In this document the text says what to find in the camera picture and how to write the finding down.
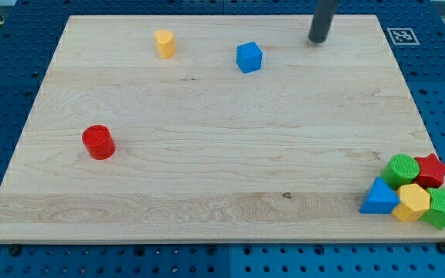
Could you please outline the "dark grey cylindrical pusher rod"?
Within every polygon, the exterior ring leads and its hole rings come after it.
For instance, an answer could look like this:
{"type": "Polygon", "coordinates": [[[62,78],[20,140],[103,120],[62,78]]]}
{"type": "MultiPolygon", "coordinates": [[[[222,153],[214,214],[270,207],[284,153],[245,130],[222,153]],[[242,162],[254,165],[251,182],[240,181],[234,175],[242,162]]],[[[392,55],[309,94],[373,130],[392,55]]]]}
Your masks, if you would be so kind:
{"type": "Polygon", "coordinates": [[[311,42],[326,41],[338,5],[339,0],[318,0],[308,33],[311,42]]]}

